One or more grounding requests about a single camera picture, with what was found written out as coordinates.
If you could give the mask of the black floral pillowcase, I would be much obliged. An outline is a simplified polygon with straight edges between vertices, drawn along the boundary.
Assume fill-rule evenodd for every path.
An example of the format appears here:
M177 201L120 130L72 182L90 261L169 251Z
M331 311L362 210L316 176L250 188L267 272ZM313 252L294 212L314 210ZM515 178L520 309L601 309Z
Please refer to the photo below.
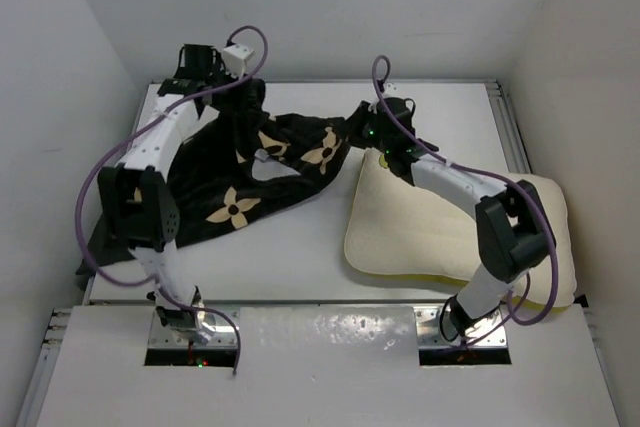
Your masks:
M219 117L183 142L167 181L180 214L179 248L212 240L302 203L330 185L352 148L349 117L274 115L257 122ZM104 215L100 240L84 263L100 268L133 260L109 235Z

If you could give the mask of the cream foam pillow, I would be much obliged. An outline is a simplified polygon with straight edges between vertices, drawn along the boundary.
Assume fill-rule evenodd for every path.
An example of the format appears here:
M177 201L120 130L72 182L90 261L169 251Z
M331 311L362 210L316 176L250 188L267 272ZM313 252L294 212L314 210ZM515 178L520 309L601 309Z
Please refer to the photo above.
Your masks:
M381 154L365 151L344 237L344 255L357 271L463 286L480 263L475 222L440 196L412 187L380 165ZM568 225L568 209L560 186L528 174L506 174L532 183L543 203L556 239L558 292L553 311L574 302L577 279ZM525 305L541 310L551 290L546 258L530 271Z

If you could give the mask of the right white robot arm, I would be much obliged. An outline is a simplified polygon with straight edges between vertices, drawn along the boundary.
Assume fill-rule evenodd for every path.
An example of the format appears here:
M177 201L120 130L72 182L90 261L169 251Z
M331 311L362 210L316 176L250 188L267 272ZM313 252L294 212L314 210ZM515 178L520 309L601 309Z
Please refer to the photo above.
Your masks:
M409 98L363 101L349 119L349 141L378 149L394 176L475 221L480 265L439 315L440 334L454 343L493 313L521 277L545 259L557 259L556 240L531 182L447 162L436 146L416 137L414 114Z

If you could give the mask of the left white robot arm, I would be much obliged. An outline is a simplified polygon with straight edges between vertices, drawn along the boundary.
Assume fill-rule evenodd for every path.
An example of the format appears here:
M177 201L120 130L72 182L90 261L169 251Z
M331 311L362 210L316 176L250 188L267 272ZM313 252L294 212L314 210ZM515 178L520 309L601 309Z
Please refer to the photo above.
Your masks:
M205 345L219 314L179 271L175 239L180 214L167 177L184 141L216 96L245 85L256 70L252 48L229 41L222 50L187 45L182 64L157 92L148 122L120 147L113 166L94 177L109 235L142 266L161 325L191 344Z

